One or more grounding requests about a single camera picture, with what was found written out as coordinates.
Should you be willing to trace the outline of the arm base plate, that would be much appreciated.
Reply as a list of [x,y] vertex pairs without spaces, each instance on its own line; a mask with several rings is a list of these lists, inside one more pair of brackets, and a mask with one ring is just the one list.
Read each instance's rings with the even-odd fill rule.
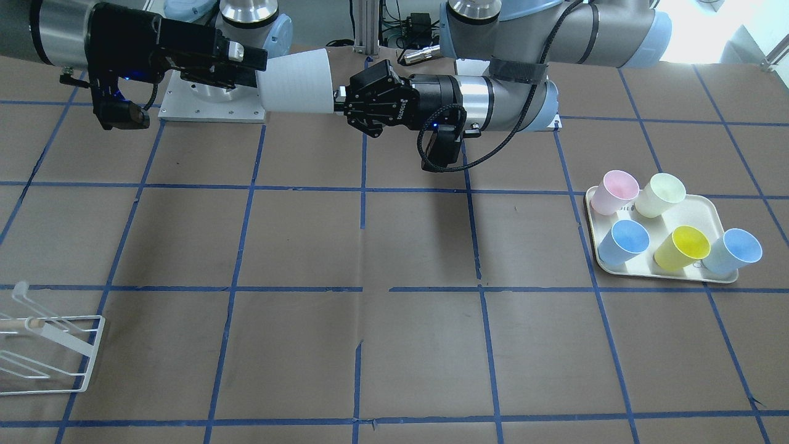
[[161,119],[191,123],[263,124],[267,113],[256,88],[219,88],[181,79],[173,73],[161,101]]

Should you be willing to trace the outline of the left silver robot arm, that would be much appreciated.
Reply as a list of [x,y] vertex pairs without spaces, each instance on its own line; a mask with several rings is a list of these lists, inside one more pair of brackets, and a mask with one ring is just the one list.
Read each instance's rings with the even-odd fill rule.
[[453,125],[459,104],[465,135],[543,130],[558,112],[552,62],[648,68],[660,61],[672,20],[648,1],[445,1],[439,47],[448,59],[480,60],[479,75],[399,76],[391,62],[361,71],[335,92],[333,109],[376,138],[386,126],[432,130]]

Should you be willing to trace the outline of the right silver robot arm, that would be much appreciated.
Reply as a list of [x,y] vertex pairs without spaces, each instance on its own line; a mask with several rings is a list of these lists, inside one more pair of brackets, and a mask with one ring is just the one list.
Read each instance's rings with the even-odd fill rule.
[[99,1],[3,1],[2,55],[87,73],[81,86],[118,96],[120,79],[159,84],[169,71],[219,88],[256,85],[268,54],[200,23]]

